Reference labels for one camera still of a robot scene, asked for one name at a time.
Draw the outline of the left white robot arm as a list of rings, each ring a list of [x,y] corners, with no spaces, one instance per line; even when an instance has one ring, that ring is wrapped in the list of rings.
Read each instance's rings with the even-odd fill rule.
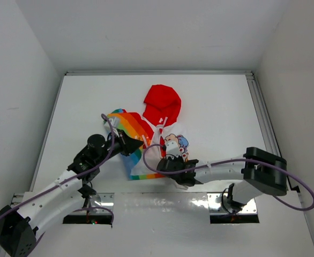
[[[52,225],[82,209],[96,191],[89,186],[100,165],[117,154],[129,156],[144,143],[117,129],[108,138],[94,134],[68,168],[42,192],[0,210],[0,247],[9,256],[28,256]]]

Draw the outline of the rainbow children's hooded jacket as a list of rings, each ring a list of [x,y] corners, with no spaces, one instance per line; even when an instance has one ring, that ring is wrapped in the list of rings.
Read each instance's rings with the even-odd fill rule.
[[[117,130],[123,130],[128,136],[144,142],[133,154],[121,156],[128,180],[145,180],[162,178],[163,175],[146,168],[143,161],[143,152],[153,144],[164,145],[173,140],[178,143],[183,161],[189,158],[189,140],[185,126],[178,122],[182,107],[182,100],[176,91],[165,85],[153,85],[145,99],[145,110],[142,114],[127,112],[124,109],[114,110],[108,117],[119,117],[120,125]],[[148,164],[156,168],[166,152],[161,147],[153,147],[145,155]]]

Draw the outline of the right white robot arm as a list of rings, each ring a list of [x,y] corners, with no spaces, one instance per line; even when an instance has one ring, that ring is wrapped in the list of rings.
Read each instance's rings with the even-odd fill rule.
[[[178,185],[193,187],[217,180],[237,180],[221,194],[221,208],[234,215],[253,198],[262,194],[284,196],[287,194],[287,176],[277,168],[286,169],[285,159],[256,147],[249,147],[241,157],[242,162],[206,164],[197,159],[184,161],[181,157],[167,155],[157,165],[157,171]]]

